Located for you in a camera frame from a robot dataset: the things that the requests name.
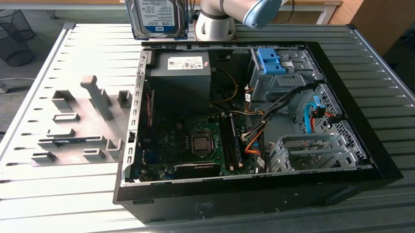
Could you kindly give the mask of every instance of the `table surface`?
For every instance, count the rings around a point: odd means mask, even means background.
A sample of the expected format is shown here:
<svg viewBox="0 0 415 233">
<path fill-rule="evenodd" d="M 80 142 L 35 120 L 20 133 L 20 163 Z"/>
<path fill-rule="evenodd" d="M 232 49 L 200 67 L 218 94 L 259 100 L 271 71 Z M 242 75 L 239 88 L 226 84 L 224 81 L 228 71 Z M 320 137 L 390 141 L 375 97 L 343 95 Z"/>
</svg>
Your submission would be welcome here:
<svg viewBox="0 0 415 233">
<path fill-rule="evenodd" d="M 12 4 L 124 4 L 124 0 L 0 0 Z M 342 5 L 343 0 L 295 0 L 296 5 Z"/>
<path fill-rule="evenodd" d="M 324 208 L 144 226 L 121 206 L 112 204 L 117 163 L 29 165 L 39 136 L 21 133 L 33 125 L 49 126 L 51 109 L 39 109 L 43 101 L 49 101 L 43 99 L 47 90 L 71 85 L 81 74 L 95 74 L 105 90 L 135 85 L 141 47 L 132 38 L 131 26 L 77 24 L 63 30 L 57 38 L 0 144 L 1 232 L 195 232 L 202 226 L 204 232 L 415 230 L 415 99 L 359 33 L 346 26 L 319 25 L 272 25 L 260 31 L 238 26 L 236 31 L 243 41 L 320 42 L 404 178 Z M 87 64 L 81 69 L 75 65 L 80 63 Z"/>
</svg>

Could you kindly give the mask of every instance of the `wire mesh trash bin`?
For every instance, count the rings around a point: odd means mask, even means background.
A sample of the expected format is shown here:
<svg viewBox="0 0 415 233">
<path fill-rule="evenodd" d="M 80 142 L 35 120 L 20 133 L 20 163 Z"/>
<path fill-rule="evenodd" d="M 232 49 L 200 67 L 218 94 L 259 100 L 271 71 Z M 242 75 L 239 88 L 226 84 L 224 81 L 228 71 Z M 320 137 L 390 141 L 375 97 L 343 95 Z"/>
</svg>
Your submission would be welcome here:
<svg viewBox="0 0 415 233">
<path fill-rule="evenodd" d="M 21 10 L 0 10 L 0 26 L 16 40 L 28 40 L 35 36 Z"/>
<path fill-rule="evenodd" d="M 20 67 L 33 60 L 35 55 L 17 28 L 9 24 L 5 28 L 0 24 L 0 58 L 11 67 Z"/>
</svg>

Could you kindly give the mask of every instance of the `open computer tower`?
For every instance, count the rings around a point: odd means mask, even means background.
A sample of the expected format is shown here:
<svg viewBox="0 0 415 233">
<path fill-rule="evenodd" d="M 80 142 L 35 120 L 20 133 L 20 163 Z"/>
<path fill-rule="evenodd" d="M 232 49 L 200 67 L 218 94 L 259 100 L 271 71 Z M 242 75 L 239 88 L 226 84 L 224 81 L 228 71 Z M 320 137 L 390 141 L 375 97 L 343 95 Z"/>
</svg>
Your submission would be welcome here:
<svg viewBox="0 0 415 233">
<path fill-rule="evenodd" d="M 339 203 L 402 178 L 316 42 L 143 43 L 115 203 L 143 222 Z"/>
</svg>

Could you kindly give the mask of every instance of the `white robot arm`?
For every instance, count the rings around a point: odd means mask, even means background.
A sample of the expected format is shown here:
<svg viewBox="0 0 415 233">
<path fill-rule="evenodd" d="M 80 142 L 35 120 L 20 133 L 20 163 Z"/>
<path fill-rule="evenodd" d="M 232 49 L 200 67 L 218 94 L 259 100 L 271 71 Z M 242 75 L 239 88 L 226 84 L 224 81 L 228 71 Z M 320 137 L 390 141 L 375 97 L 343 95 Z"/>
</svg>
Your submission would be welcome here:
<svg viewBox="0 0 415 233">
<path fill-rule="evenodd" d="M 264 27 L 288 0 L 203 0 L 196 23 L 196 37 L 203 41 L 226 41 L 235 37 L 235 22 Z"/>
</svg>

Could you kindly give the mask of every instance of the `ram slot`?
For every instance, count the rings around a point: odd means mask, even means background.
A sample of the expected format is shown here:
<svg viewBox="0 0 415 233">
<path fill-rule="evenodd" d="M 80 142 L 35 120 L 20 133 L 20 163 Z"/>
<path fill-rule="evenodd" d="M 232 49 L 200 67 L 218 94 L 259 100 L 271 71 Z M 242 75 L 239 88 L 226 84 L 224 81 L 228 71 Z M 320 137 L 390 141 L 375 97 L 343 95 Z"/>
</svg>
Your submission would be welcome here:
<svg viewBox="0 0 415 233">
<path fill-rule="evenodd" d="M 232 127 L 232 137 L 234 137 L 234 150 L 235 150 L 235 158 L 236 158 L 236 165 L 239 168 L 242 168 L 242 153 L 240 153 L 240 143 L 239 143 L 239 137 L 236 134 L 236 124 L 235 124 L 235 118 L 231 114 L 231 127 Z"/>
<path fill-rule="evenodd" d="M 236 170 L 239 166 L 239 158 L 240 155 L 239 148 L 235 148 L 235 137 L 232 131 L 232 121 L 231 116 L 219 117 L 219 127 L 220 127 L 220 136 L 222 136 L 222 145 L 223 145 L 223 153 L 226 158 L 226 165 L 230 171 Z"/>
</svg>

